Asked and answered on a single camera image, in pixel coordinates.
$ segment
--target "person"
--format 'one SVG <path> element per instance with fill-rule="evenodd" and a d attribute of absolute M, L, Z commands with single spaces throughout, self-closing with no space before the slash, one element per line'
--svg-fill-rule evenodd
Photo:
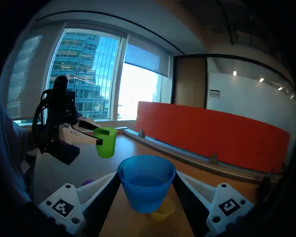
<path fill-rule="evenodd" d="M 21 163 L 34 147 L 31 131 L 13 122 L 0 104 L 0 171 L 10 196 L 20 206 L 31 201 Z"/>

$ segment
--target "building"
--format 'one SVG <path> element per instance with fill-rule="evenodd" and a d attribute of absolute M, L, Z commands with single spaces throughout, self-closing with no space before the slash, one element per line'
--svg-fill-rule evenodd
<path fill-rule="evenodd" d="M 60 75 L 75 91 L 78 112 L 93 119 L 109 119 L 112 80 L 119 39 L 91 30 L 67 29 L 57 49 L 48 82 Z"/>

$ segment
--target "red partition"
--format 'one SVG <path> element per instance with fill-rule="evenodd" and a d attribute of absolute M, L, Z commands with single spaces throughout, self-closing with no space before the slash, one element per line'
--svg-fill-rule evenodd
<path fill-rule="evenodd" d="M 289 133 L 272 125 L 209 109 L 139 102 L 136 130 L 202 156 L 236 166 L 278 173 Z"/>

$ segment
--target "wooden table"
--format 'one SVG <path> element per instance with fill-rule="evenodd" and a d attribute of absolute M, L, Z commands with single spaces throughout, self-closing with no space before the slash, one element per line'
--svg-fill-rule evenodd
<path fill-rule="evenodd" d="M 61 164 L 49 154 L 39 157 L 36 161 L 36 173 L 34 174 L 34 196 L 40 196 L 40 201 L 43 201 L 64 183 L 71 183 L 77 188 L 83 180 L 98 179 L 116 170 L 118 165 L 128 157 L 155 155 L 168 159 L 177 170 L 211 186 L 216 187 L 218 184 L 226 182 L 250 202 L 256 203 L 255 189 L 257 184 L 232 180 L 189 166 L 122 134 L 117 135 L 115 154 L 110 159 L 95 156 L 94 145 L 82 144 L 81 149 L 82 153 L 74 161 L 74 166 Z M 44 163 L 45 165 L 48 163 L 50 166 L 48 172 L 43 169 Z M 48 179 L 40 179 L 44 173 L 48 175 Z M 174 201 L 176 210 L 165 221 L 155 222 L 149 214 L 137 213 L 130 207 L 122 185 L 120 185 L 100 236 L 192 236 L 191 227 L 173 186 L 169 189 L 167 196 Z"/>
<path fill-rule="evenodd" d="M 190 224 L 172 185 L 166 196 L 174 202 L 176 210 L 166 220 L 156 222 L 150 214 L 138 213 L 131 208 L 121 185 L 99 236 L 193 236 Z"/>

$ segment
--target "plastic cup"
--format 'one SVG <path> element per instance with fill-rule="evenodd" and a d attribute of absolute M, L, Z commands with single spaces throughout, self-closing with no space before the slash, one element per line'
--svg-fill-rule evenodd
<path fill-rule="evenodd" d="M 133 156 L 118 166 L 130 206 L 140 213 L 157 210 L 175 176 L 173 164 L 158 156 Z"/>
<path fill-rule="evenodd" d="M 102 145 L 96 145 L 96 150 L 100 157 L 111 158 L 114 155 L 116 133 L 117 131 L 114 128 L 96 128 L 93 130 L 93 136 L 103 140 Z"/>
<path fill-rule="evenodd" d="M 167 219 L 175 210 L 174 202 L 170 199 L 165 197 L 161 206 L 151 213 L 151 217 L 154 221 L 163 221 Z"/>

